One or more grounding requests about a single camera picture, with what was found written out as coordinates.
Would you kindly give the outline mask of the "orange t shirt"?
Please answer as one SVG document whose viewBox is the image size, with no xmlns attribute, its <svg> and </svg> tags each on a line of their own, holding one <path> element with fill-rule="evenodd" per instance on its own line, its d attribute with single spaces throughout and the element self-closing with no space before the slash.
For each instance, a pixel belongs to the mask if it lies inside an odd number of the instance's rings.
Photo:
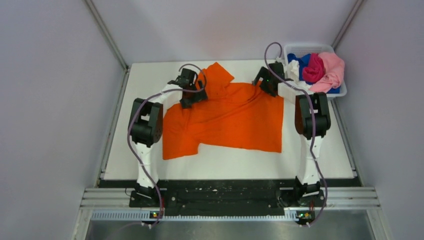
<svg viewBox="0 0 424 240">
<path fill-rule="evenodd" d="M 217 62 L 204 73 L 208 99 L 187 109 L 175 103 L 164 115 L 163 160 L 196 155 L 200 144 L 281 153 L 284 99 L 234 82 Z"/>
</svg>

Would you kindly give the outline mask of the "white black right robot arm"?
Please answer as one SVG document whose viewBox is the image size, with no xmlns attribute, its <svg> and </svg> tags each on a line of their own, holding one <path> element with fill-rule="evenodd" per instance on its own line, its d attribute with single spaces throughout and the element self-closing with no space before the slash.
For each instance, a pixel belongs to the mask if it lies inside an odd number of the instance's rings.
<svg viewBox="0 0 424 240">
<path fill-rule="evenodd" d="M 327 95 L 302 89 L 292 79 L 283 79 L 280 62 L 262 66 L 252 81 L 254 86 L 272 97 L 283 97 L 294 105 L 294 126 L 300 136 L 300 165 L 291 192 L 277 194 L 277 203 L 284 207 L 294 204 L 311 206 L 324 200 L 327 182 L 319 167 L 321 145 L 331 128 Z"/>
</svg>

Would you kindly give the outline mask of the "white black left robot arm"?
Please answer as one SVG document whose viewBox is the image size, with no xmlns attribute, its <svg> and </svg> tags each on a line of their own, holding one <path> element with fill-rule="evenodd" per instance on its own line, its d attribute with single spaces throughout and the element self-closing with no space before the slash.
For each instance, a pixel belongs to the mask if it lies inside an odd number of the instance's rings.
<svg viewBox="0 0 424 240">
<path fill-rule="evenodd" d="M 162 208 L 163 197 L 158 186 L 159 176 L 153 161 L 153 145 L 164 130 L 164 115 L 175 104 L 184 109 L 208 99 L 207 76 L 204 70 L 191 70 L 187 63 L 179 68 L 179 75 L 170 80 L 158 93 L 133 101 L 127 127 L 127 144 L 138 161 L 138 176 L 134 198 L 142 207 Z"/>
</svg>

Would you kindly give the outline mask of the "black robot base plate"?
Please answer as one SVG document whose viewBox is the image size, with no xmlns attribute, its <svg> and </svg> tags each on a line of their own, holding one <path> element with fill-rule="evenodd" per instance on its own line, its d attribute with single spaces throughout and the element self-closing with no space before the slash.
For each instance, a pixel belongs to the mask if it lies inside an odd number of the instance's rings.
<svg viewBox="0 0 424 240">
<path fill-rule="evenodd" d="M 157 184 L 163 198 L 163 217 L 253 217 L 284 215 L 285 206 L 278 204 L 277 195 L 291 192 L 294 180 L 160 180 Z M 152 207 L 152 216 L 158 216 L 157 206 L 141 206 L 135 197 L 135 180 L 101 180 L 99 188 L 129 190 L 129 207 Z M 311 206 L 321 207 L 323 200 Z M 310 207 L 293 204 L 290 207 Z"/>
</svg>

